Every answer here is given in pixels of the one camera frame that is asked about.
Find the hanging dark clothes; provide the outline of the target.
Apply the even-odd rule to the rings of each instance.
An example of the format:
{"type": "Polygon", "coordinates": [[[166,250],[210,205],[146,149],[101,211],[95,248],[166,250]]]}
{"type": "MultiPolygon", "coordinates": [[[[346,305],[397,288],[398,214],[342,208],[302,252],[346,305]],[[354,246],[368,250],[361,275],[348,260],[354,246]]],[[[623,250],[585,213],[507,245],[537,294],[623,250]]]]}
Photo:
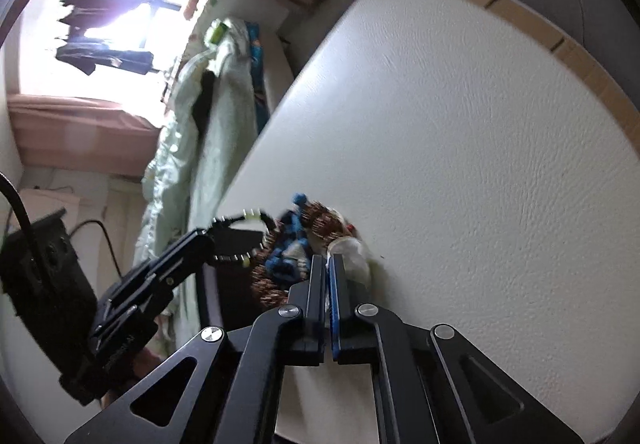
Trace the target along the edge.
{"type": "Polygon", "coordinates": [[[68,27],[65,44],[56,49],[55,59],[72,65],[86,76],[97,66],[116,68],[134,74],[153,71],[154,56],[149,51],[118,50],[107,40],[90,38],[87,32],[114,22],[123,14],[152,0],[61,0],[70,12],[58,21],[68,27]]]}

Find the white low table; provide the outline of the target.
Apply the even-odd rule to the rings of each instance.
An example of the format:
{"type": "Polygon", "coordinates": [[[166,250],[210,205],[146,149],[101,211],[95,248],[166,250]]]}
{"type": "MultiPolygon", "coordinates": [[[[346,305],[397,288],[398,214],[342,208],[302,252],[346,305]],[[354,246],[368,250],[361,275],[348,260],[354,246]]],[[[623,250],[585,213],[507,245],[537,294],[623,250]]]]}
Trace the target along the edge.
{"type": "Polygon", "coordinates": [[[337,209],[372,296],[460,330],[586,442],[639,391],[639,114],[465,0],[356,0],[219,206],[337,209]]]}

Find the green quilt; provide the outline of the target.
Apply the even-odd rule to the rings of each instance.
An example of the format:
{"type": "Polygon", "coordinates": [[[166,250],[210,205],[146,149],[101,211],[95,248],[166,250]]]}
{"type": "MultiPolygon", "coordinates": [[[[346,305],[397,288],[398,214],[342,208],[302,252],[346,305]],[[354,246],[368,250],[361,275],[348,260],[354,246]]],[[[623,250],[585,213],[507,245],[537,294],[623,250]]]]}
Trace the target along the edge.
{"type": "Polygon", "coordinates": [[[250,36],[245,22],[224,18],[229,30],[220,42],[193,56],[181,71],[169,100],[166,124],[142,178],[146,208],[134,246],[134,263],[157,258],[194,228],[209,227],[221,199],[257,138],[250,36]],[[204,135],[192,107],[201,78],[216,76],[204,135]]]}

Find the clear plastic bag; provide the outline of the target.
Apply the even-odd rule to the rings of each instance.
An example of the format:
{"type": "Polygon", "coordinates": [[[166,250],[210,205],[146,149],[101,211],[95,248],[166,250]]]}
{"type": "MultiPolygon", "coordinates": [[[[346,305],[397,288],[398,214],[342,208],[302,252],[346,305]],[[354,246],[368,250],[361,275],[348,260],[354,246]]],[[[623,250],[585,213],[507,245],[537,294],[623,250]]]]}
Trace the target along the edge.
{"type": "Polygon", "coordinates": [[[328,245],[328,255],[341,256],[346,278],[358,282],[367,291],[371,289],[372,274],[367,248],[358,238],[336,238],[328,245]]]}

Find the pink curtain left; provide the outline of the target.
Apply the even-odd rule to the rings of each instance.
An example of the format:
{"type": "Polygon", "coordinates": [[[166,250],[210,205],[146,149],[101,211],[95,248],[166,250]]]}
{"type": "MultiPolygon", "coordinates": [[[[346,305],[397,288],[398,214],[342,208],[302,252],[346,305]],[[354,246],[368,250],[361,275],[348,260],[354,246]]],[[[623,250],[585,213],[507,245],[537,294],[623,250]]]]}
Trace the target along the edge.
{"type": "Polygon", "coordinates": [[[22,163],[133,176],[155,155],[158,130],[119,104],[85,97],[11,94],[8,112],[22,163]]]}

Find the green toy on bed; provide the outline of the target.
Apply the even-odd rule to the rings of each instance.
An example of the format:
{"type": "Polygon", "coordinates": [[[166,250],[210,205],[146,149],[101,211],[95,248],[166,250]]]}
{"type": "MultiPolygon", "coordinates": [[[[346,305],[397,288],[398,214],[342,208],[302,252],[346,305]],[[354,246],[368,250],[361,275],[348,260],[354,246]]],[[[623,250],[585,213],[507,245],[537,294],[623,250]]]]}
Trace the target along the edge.
{"type": "Polygon", "coordinates": [[[215,20],[207,29],[204,42],[211,48],[214,45],[220,45],[220,42],[229,30],[229,26],[223,20],[215,20]]]}

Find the black item on bed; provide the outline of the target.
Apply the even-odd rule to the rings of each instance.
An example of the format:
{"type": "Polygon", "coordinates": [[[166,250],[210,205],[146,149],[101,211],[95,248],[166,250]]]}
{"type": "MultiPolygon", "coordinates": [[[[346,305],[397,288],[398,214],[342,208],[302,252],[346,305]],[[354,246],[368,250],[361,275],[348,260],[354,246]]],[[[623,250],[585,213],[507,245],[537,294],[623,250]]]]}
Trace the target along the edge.
{"type": "Polygon", "coordinates": [[[213,71],[206,70],[201,78],[201,92],[192,107],[192,117],[195,122],[198,134],[204,135],[208,125],[210,110],[212,109],[214,86],[216,76],[213,71]]]}

